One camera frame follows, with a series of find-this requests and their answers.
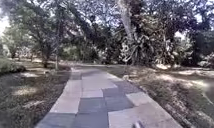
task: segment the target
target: concrete paving slab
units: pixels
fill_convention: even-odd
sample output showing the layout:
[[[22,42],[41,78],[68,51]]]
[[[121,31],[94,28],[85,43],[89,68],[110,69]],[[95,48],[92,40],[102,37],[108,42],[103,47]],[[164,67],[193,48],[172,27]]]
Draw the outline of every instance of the concrete paving slab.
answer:
[[[75,114],[48,113],[36,128],[71,128]]]
[[[140,106],[153,101],[153,99],[143,92],[130,93],[126,96],[135,106]]]
[[[107,113],[78,114],[72,128],[109,128]]]
[[[117,86],[111,83],[110,81],[95,77],[92,77],[91,79],[83,79],[82,85],[84,91],[117,88]]]
[[[81,98],[79,113],[107,112],[104,98]]]
[[[80,98],[60,98],[51,108],[51,113],[73,113],[78,112]]]
[[[109,112],[109,128],[132,128],[139,121],[132,109]]]
[[[125,96],[125,94],[119,90],[119,88],[108,88],[103,89],[104,97],[115,97],[115,96]]]
[[[134,116],[139,117],[140,121],[143,122],[144,125],[172,119],[166,111],[162,111],[162,109],[160,109],[160,107],[154,102],[140,105],[132,110]]]
[[[133,103],[126,96],[106,97],[108,112],[119,111],[134,107]]]
[[[69,80],[64,89],[67,92],[82,92],[82,81],[81,80]]]
[[[71,72],[70,80],[81,80],[82,76],[80,72]]]
[[[95,98],[95,97],[103,97],[103,92],[101,90],[84,91],[82,94],[82,98]]]

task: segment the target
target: lawn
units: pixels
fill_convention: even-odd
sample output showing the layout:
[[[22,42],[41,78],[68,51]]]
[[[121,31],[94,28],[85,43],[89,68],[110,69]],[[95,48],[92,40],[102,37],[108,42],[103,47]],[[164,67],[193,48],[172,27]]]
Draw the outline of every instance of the lawn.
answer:
[[[0,76],[25,71],[25,67],[0,56]]]
[[[214,128],[214,71],[201,68],[156,70],[118,65],[98,68],[134,83],[157,101],[184,128]]]
[[[40,63],[17,62],[26,72],[0,77],[0,128],[33,128],[50,110],[69,79],[69,67],[55,72]]]

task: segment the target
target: sunlight patch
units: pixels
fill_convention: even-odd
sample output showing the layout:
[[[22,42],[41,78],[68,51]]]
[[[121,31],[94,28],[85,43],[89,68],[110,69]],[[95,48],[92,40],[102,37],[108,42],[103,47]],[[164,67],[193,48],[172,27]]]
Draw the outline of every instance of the sunlight patch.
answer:
[[[28,77],[28,78],[30,78],[30,77],[39,77],[38,75],[36,75],[34,73],[28,73],[28,72],[21,73],[21,75],[24,76],[24,77]]]
[[[201,87],[204,87],[204,88],[209,87],[209,84],[206,83],[204,80],[193,80],[192,83],[196,84],[196,85],[199,85]]]
[[[24,108],[30,108],[30,107],[37,106],[37,105],[43,104],[43,103],[44,103],[44,101],[30,101],[26,105],[24,105],[23,107]]]
[[[14,96],[22,96],[22,95],[32,95],[38,91],[37,88],[33,87],[23,87],[13,93]]]

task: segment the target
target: shrub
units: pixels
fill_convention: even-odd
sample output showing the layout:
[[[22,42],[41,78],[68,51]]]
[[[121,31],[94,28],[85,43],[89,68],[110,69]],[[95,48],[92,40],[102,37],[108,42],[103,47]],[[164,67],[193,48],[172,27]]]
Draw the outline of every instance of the shrub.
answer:
[[[25,67],[12,62],[6,58],[0,57],[0,75],[6,73],[16,73],[25,71]]]

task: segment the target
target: gray pavement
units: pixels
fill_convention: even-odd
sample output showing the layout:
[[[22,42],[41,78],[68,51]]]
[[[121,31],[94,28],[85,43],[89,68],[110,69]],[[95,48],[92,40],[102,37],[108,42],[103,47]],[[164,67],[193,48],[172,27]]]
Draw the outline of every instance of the gray pavement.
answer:
[[[97,69],[73,69],[50,112],[36,128],[182,128],[147,94]]]

